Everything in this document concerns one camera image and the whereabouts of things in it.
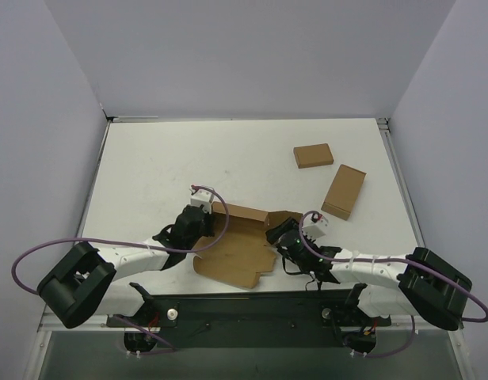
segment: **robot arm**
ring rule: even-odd
[[[97,310],[99,314],[108,314],[109,310],[115,309],[120,314],[136,311],[143,300],[129,286],[126,290],[117,289],[121,302],[103,302],[100,307],[111,282],[140,272],[162,271],[184,260],[186,253],[169,249],[189,251],[202,236],[213,236],[213,198],[210,192],[197,189],[174,224],[142,243],[133,244],[141,248],[95,248],[88,242],[74,245],[40,281],[38,295],[69,329],[85,322]]]
[[[360,284],[357,307],[370,318],[419,315],[440,329],[457,330],[461,326],[467,296],[408,264],[379,261],[391,258],[414,261],[470,291],[472,283],[465,275],[425,248],[416,248],[402,256],[373,256],[339,247],[317,246],[315,240],[324,234],[325,223],[323,218],[312,218],[303,227],[303,236],[315,252],[334,259],[333,262],[322,260],[306,249],[299,236],[299,224],[293,218],[267,231],[267,240],[283,260],[290,260],[300,272],[314,276],[319,287],[323,282]]]

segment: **flattened cardboard box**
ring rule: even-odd
[[[332,165],[334,163],[329,144],[297,146],[293,148],[293,154],[299,169]]]
[[[365,173],[346,165],[339,166],[329,192],[323,201],[322,210],[348,220],[364,183]]]
[[[252,289],[262,273],[272,272],[276,253],[265,239],[265,231],[279,226],[286,218],[300,220],[302,214],[290,211],[267,212],[228,204],[230,223],[225,236],[217,245],[200,252],[193,259],[193,268],[199,275]],[[215,216],[214,237],[201,238],[196,247],[212,243],[225,223],[225,210],[221,203],[212,204]]]

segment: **white backdrop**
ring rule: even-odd
[[[44,303],[17,287],[13,260],[73,236],[105,118],[41,0],[0,0],[0,379],[22,378]],[[30,286],[66,247],[19,267]]]
[[[110,116],[389,116],[454,0],[45,0]]]
[[[488,305],[488,0],[454,5],[392,122],[426,244]],[[464,336],[488,379],[488,324]]]

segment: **cable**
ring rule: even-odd
[[[413,317],[413,315],[411,315],[411,334],[410,334],[410,337],[408,338],[408,340],[401,347],[396,348],[396,349],[389,351],[389,352],[384,352],[383,354],[365,354],[364,355],[362,352],[358,352],[358,351],[353,351],[353,352],[355,352],[356,354],[358,354],[360,356],[363,356],[366,359],[388,358],[390,356],[393,356],[395,354],[398,354],[399,352],[403,352],[404,350],[406,350],[413,343],[413,341],[415,339],[415,335],[417,335],[415,318]],[[347,346],[347,341],[348,341],[348,337],[345,338],[345,346]]]
[[[159,322],[159,312],[157,311],[152,321],[150,321],[149,325],[147,325],[149,331],[151,330],[151,328],[156,327],[158,322]]]
[[[374,323],[372,324],[372,327],[368,331],[364,332],[364,335],[369,335],[370,333],[375,332],[377,325],[378,325],[378,318],[375,318]]]
[[[281,260],[283,261],[283,270],[284,270],[284,273],[286,273],[287,275],[289,276],[297,276],[297,275],[305,275],[306,273],[304,272],[289,272],[286,270],[286,259],[284,258],[284,256],[281,256]]]
[[[118,317],[116,315],[112,315],[112,317],[116,320],[116,321],[119,321],[121,323],[124,323],[134,329],[137,329],[139,330],[141,333],[144,333],[148,336],[150,336],[151,338],[153,339],[156,339],[159,343],[161,344],[164,344],[165,346],[168,346],[169,349],[168,350],[163,350],[163,351],[152,351],[152,352],[140,352],[140,355],[161,355],[161,354],[171,354],[173,352],[175,352],[177,349],[170,343],[168,342],[167,340],[164,340],[163,338],[161,338],[160,336],[157,336],[156,334],[153,334],[152,332],[144,329],[143,327],[141,326],[138,326],[136,324],[134,324],[133,322],[129,321],[128,319],[124,319],[122,317]]]
[[[131,243],[128,241],[117,241],[117,240],[106,240],[106,239],[96,239],[94,237],[66,237],[64,239],[57,239],[57,240],[52,240],[48,241],[46,243],[37,245],[35,247],[32,247],[22,253],[17,259],[12,264],[12,278],[15,283],[24,289],[25,291],[31,293],[32,295],[38,295],[38,293],[32,289],[31,287],[28,287],[22,281],[19,280],[17,276],[17,266],[19,263],[27,256],[29,256],[31,253],[34,253],[35,251],[38,251],[40,249],[50,247],[51,245],[58,245],[58,244],[63,244],[63,243],[72,243],[72,242],[81,242],[81,241],[86,241],[88,243],[98,243],[98,244],[110,244],[110,245],[120,245],[123,247],[132,247],[132,248],[145,248],[145,249],[152,249],[155,251],[164,251],[164,252],[169,252],[169,253],[197,253],[201,251],[205,251],[207,249],[212,248],[214,245],[218,244],[223,235],[227,232],[228,229],[228,223],[230,222],[230,212],[228,211],[228,206],[227,203],[224,201],[224,199],[221,197],[220,194],[218,194],[215,190],[208,188],[206,186],[196,186],[192,185],[191,188],[193,190],[205,190],[207,192],[210,192],[212,195],[214,195],[223,205],[223,208],[225,209],[225,214],[226,214],[226,219],[225,219],[225,226],[223,228],[223,231],[221,231],[221,234],[209,245],[206,245],[205,247],[202,248],[197,248],[197,249],[173,249],[173,248],[166,248],[166,247],[161,247],[158,245],[144,245],[140,243]]]
[[[308,211],[306,214],[302,215],[302,218],[300,218],[300,222],[299,222],[299,236],[300,236],[300,240],[302,241],[302,243],[304,244],[304,247],[309,251],[311,252],[313,255],[315,255],[316,257],[319,257],[320,259],[323,259],[323,260],[328,260],[330,262],[334,262],[334,263],[348,263],[351,261],[351,259],[332,259],[330,257],[326,257],[326,256],[323,256],[323,255],[320,255],[319,253],[317,253],[316,251],[314,251],[308,244],[307,244],[307,241],[306,241],[306,238],[304,237],[303,235],[303,231],[302,231],[302,227],[303,227],[303,224],[304,224],[304,220],[307,216],[309,215],[312,215],[312,214],[316,214],[316,215],[320,215],[319,212],[317,211]],[[447,283],[448,285],[450,285],[451,287],[454,287],[456,290],[460,291],[463,295],[465,295],[466,297],[468,297],[471,301],[473,301],[474,303],[476,303],[478,306],[480,306],[480,308],[483,310],[483,312],[485,313],[485,317],[483,318],[469,318],[469,317],[463,317],[462,318],[462,321],[465,321],[465,322],[474,322],[474,323],[484,323],[484,322],[488,322],[488,307],[482,302],[480,301],[476,296],[474,296],[471,292],[467,291],[466,289],[464,289],[463,287],[461,287],[458,283],[456,283],[455,281],[452,281],[451,279],[449,279],[446,275],[442,275],[441,273],[439,272],[436,272],[434,271],[433,269],[429,268],[429,267],[426,267],[425,265],[423,264],[419,264],[415,261],[412,261],[412,260],[408,260],[408,259],[401,259],[401,258],[394,258],[394,257],[390,257],[390,258],[384,258],[384,259],[375,259],[375,260],[372,260],[372,259],[364,259],[364,258],[355,258],[353,259],[353,262],[354,263],[370,263],[372,264],[373,262],[374,263],[402,263],[402,264],[407,264],[407,265],[410,265],[412,267],[415,267],[417,269],[420,269],[421,271],[423,272],[427,272],[429,273],[430,275],[442,280],[443,282]]]
[[[306,286],[304,287],[304,289],[306,289],[306,291],[307,291],[307,285],[309,285],[310,283],[313,283],[314,281],[316,281],[316,279],[312,279],[311,281],[308,281],[306,283]]]

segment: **zip tie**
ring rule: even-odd
[[[352,251],[352,257],[349,259],[349,270],[353,271],[353,261],[355,260],[356,257],[358,257],[360,253],[358,251]]]
[[[151,255],[156,255],[156,253],[154,253],[154,251],[151,249],[151,246],[146,244],[146,243],[143,243],[146,247],[147,247],[147,251],[151,254]]]
[[[377,259],[378,257],[376,255],[373,255],[372,256],[372,261],[371,261],[371,273],[374,275],[374,261]]]

